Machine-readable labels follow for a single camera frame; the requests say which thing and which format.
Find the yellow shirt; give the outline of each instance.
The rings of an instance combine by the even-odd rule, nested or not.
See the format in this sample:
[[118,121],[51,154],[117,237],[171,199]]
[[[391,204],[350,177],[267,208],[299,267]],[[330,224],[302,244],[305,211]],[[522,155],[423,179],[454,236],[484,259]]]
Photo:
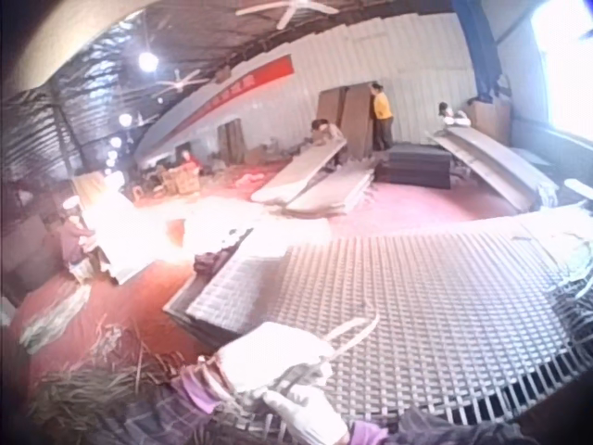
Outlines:
[[374,107],[374,115],[377,119],[393,118],[391,107],[389,106],[389,99],[387,99],[385,93],[379,93],[376,95],[372,105]]

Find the metal roof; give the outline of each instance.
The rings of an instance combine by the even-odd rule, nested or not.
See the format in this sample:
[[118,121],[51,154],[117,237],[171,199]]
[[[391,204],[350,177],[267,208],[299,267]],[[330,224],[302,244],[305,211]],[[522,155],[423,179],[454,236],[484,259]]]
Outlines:
[[[299,10],[283,31],[276,30],[283,8],[235,15],[239,7],[267,0],[161,0],[131,14],[88,44],[42,87],[3,104],[3,178],[51,182],[79,168],[100,169],[113,136],[123,140],[124,151],[133,152],[154,121],[201,86],[158,96],[163,86],[156,82],[174,81],[176,70],[183,77],[201,69],[197,77],[212,79],[227,65],[233,67],[311,32],[372,17],[451,10],[449,0],[321,1],[340,9],[340,14],[328,17]],[[146,50],[159,58],[154,73],[138,66],[138,56]],[[124,112],[134,118],[130,129],[119,123]]]

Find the worker in yellow shirt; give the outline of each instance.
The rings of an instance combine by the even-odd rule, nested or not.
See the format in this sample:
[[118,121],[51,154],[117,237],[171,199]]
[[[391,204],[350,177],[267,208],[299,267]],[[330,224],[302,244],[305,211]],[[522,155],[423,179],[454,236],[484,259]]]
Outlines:
[[383,86],[375,82],[371,84],[372,109],[374,110],[375,145],[379,150],[387,150],[393,145],[393,136],[391,135],[391,126],[393,125],[393,114],[389,106],[389,99],[383,92]]

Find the window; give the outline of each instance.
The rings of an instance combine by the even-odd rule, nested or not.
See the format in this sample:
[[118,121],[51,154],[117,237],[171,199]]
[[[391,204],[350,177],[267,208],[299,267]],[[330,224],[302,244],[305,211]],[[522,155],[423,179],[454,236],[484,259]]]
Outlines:
[[593,15],[586,0],[549,0],[532,17],[549,97],[549,122],[593,141]]

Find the gloved hand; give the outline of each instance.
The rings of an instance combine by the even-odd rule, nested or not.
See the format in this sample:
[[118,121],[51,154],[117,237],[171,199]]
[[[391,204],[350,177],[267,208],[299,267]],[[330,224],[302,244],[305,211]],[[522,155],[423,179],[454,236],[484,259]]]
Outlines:
[[288,397],[268,391],[263,400],[277,412],[295,438],[309,445],[347,445],[346,423],[318,388],[295,385]]
[[[294,366],[316,364],[333,354],[329,343],[310,332],[264,323],[220,348],[205,367],[205,379],[222,400],[228,400],[229,393],[266,387]],[[321,371],[325,380],[332,374],[329,363]]]

